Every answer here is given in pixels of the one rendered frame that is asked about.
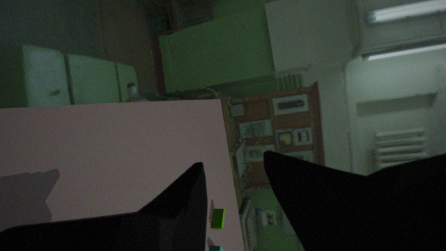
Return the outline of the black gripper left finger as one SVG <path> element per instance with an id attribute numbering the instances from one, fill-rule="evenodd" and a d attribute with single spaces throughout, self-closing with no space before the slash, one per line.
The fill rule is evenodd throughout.
<path id="1" fill-rule="evenodd" d="M 0 251 L 205 251 L 207 205 L 197 162 L 137 212 L 11 227 Z"/>

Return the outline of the teal rectangular block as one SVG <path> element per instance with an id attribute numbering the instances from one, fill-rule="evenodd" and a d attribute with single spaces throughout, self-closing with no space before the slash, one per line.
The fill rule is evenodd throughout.
<path id="1" fill-rule="evenodd" d="M 211 245 L 210 246 L 210 251 L 224 251 L 221 246 L 216 246 L 216 245 Z"/>

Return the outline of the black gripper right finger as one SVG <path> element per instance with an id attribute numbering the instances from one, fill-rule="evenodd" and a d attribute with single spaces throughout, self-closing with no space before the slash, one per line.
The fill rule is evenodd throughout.
<path id="1" fill-rule="evenodd" d="M 394 251 L 406 207 L 446 194 L 446 154 L 368 176 L 273 151 L 263 158 L 275 197 L 305 251 Z"/>

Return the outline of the green rectangular block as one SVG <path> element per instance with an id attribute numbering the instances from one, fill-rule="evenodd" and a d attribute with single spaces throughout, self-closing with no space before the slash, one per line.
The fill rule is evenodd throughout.
<path id="1" fill-rule="evenodd" d="M 213 209 L 211 229 L 223 229 L 224 226 L 224 209 Z"/>

